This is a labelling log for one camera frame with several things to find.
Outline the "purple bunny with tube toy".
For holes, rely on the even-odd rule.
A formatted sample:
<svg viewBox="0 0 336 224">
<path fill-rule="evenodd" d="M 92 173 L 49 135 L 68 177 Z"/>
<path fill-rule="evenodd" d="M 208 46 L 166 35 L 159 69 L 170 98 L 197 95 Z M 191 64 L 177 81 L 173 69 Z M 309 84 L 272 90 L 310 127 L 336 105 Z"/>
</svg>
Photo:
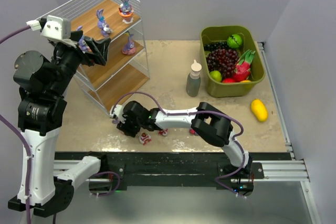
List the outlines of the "purple bunny with tube toy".
<svg viewBox="0 0 336 224">
<path fill-rule="evenodd" d="M 98 23 L 97 26 L 100 29 L 101 35 L 103 37 L 109 37 L 110 34 L 112 34 L 112 29 L 110 28 L 110 26 L 107 24 L 104 16 L 103 16 L 103 9 L 98 9 L 96 11 L 96 16 L 98 19 Z"/>
</svg>

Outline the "purple bunny pink donut toy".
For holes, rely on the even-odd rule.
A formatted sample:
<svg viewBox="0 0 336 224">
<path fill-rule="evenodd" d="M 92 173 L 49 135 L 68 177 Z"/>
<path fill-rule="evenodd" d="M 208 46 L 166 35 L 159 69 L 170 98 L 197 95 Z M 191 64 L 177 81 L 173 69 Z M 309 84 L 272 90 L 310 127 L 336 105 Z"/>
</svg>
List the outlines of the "purple bunny pink donut toy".
<svg viewBox="0 0 336 224">
<path fill-rule="evenodd" d="M 127 43 L 124 45 L 123 49 L 122 49 L 122 53 L 124 55 L 130 56 L 135 54 L 136 51 L 136 47 L 134 44 L 134 41 L 132 39 L 133 34 L 131 34 L 129 31 L 127 32 Z"/>
</svg>

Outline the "small purple bunny strawberry toy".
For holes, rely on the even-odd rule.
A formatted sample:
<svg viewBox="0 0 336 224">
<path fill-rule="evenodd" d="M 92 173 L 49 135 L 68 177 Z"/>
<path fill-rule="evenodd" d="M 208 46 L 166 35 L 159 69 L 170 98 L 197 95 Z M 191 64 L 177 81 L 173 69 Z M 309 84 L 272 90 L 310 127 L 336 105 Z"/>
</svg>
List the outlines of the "small purple bunny strawberry toy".
<svg viewBox="0 0 336 224">
<path fill-rule="evenodd" d="M 197 135 L 197 133 L 196 133 L 193 129 L 190 129 L 189 132 L 190 132 L 192 135 Z"/>
</svg>

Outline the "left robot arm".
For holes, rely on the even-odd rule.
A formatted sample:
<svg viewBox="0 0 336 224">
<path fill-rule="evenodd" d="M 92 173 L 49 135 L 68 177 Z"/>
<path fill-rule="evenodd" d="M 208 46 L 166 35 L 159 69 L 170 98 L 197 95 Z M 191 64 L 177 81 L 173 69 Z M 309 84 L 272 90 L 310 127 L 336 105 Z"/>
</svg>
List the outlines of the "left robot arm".
<svg viewBox="0 0 336 224">
<path fill-rule="evenodd" d="M 19 136 L 27 151 L 24 155 L 22 186 L 8 202 L 16 211 L 33 210 L 49 217 L 65 210 L 75 190 L 88 178 L 109 170 L 107 156 L 86 154 L 68 171 L 54 175 L 56 142 L 66 108 L 64 92 L 80 65 L 105 65 L 110 38 L 95 40 L 85 36 L 90 48 L 84 52 L 78 44 L 56 42 L 48 60 L 35 50 L 21 54 L 15 61 L 14 81 L 21 97 L 18 106 Z"/>
</svg>

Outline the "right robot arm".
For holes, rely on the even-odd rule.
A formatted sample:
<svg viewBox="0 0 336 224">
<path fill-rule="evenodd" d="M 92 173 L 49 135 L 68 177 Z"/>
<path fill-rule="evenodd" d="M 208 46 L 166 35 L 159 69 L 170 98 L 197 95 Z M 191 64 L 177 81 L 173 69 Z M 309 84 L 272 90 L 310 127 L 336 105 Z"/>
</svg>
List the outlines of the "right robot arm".
<svg viewBox="0 0 336 224">
<path fill-rule="evenodd" d="M 237 139 L 244 132 L 242 124 L 207 102 L 186 110 L 161 107 L 148 110 L 139 102 L 131 101 L 113 106 L 110 116 L 116 120 L 117 129 L 130 137 L 136 137 L 140 129 L 150 132 L 170 128 L 192 129 L 206 143 L 224 151 L 232 169 L 225 177 L 250 174 L 253 159 Z"/>
</svg>

